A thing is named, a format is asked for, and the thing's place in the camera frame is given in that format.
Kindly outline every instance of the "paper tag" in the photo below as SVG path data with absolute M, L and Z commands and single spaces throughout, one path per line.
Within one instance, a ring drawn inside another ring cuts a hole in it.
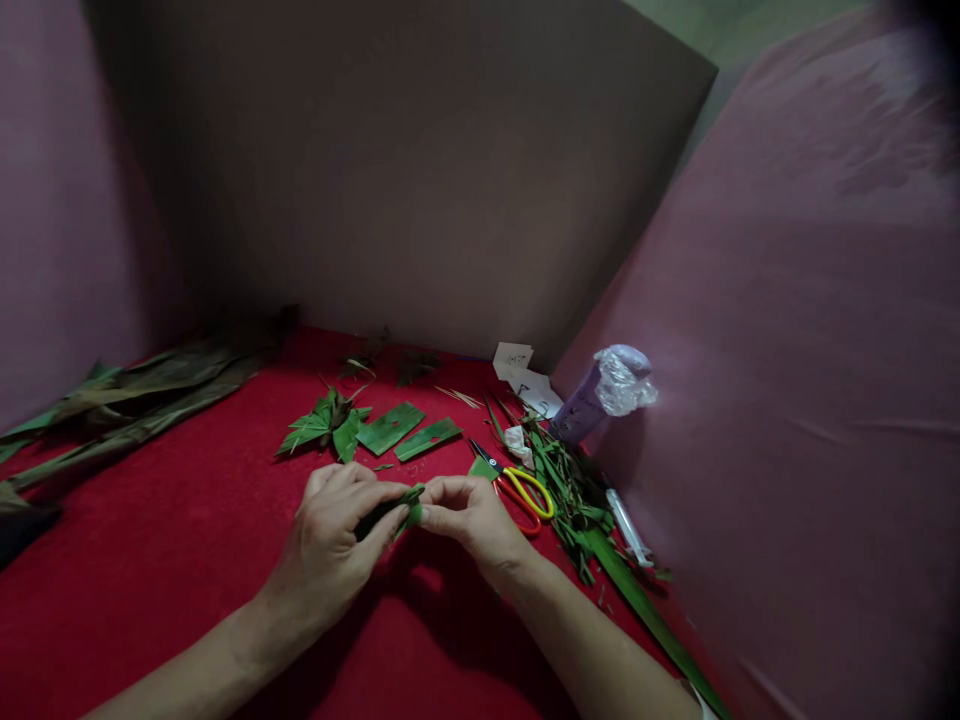
M 550 378 L 546 375 L 523 368 L 513 370 L 512 377 L 507 382 L 524 402 L 537 412 L 543 413 L 547 420 L 552 420 L 563 407 L 563 400 L 550 387 Z
M 517 370 L 525 370 L 533 357 L 533 348 L 530 345 L 517 343 L 500 343 L 497 354 L 493 356 L 493 369 L 501 380 L 509 381 Z

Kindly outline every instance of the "plastic bag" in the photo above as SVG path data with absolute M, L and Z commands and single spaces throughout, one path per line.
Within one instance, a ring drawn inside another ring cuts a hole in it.
M 657 389 L 646 379 L 652 368 L 647 356 L 629 345 L 611 345 L 593 359 L 600 369 L 597 399 L 604 412 L 623 417 L 657 400 Z

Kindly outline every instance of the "cut leaf piece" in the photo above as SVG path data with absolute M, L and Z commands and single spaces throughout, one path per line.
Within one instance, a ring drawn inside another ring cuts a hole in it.
M 426 452 L 430 448 L 439 445 L 444 440 L 456 437 L 463 430 L 457 427 L 456 423 L 450 418 L 444 418 L 438 423 L 425 427 L 416 435 L 410 437 L 406 442 L 397 447 L 397 459 L 400 462 L 406 462 L 420 453 Z
M 493 482 L 497 479 L 497 476 L 500 473 L 497 472 L 490 463 L 484 460 L 481 457 L 478 457 L 473 461 L 473 465 L 470 466 L 470 469 L 467 471 L 467 475 L 472 475 L 473 477 L 485 477 L 490 482 Z
M 348 463 L 357 452 L 357 433 L 360 431 L 360 413 L 351 410 L 343 424 L 333 431 L 333 446 L 337 449 L 340 462 Z
M 383 417 L 360 428 L 357 439 L 377 457 L 396 445 L 427 414 L 410 403 L 401 403 Z
M 397 533 L 397 537 L 399 538 L 410 525 L 414 524 L 420 519 L 420 514 L 423 512 L 423 507 L 420 507 L 420 510 L 417 511 L 415 518 L 414 508 L 420 506 L 420 496 L 423 495 L 423 491 L 425 489 L 426 486 L 423 483 L 419 483 L 407 490 L 396 500 L 388 500 L 385 503 L 380 503 L 377 505 L 366 517 L 358 522 L 357 526 L 353 529 L 353 534 L 356 536 L 357 542 L 360 542 L 367 535 L 369 535 L 370 531 L 373 530 L 378 522 L 380 522 L 383 516 L 393 510 L 395 507 L 399 505 L 409 505 L 410 515 L 407 516 L 406 521 L 400 527 L 400 532 Z

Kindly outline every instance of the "pink fabric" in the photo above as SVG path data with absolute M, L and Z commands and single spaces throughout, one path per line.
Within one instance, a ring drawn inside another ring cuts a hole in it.
M 79 2 L 0 3 L 0 433 L 189 327 Z
M 593 439 L 748 717 L 917 717 L 956 631 L 945 89 L 879 11 L 766 53 L 564 357 L 647 353 Z

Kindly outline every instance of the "left hand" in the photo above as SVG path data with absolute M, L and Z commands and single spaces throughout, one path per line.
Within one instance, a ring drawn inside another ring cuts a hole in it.
M 328 465 L 310 475 L 280 561 L 241 610 L 247 631 L 240 633 L 236 651 L 244 660 L 272 664 L 299 654 L 343 617 L 409 508 L 391 510 L 363 542 L 354 528 L 377 505 L 407 490 L 379 482 L 357 463 Z

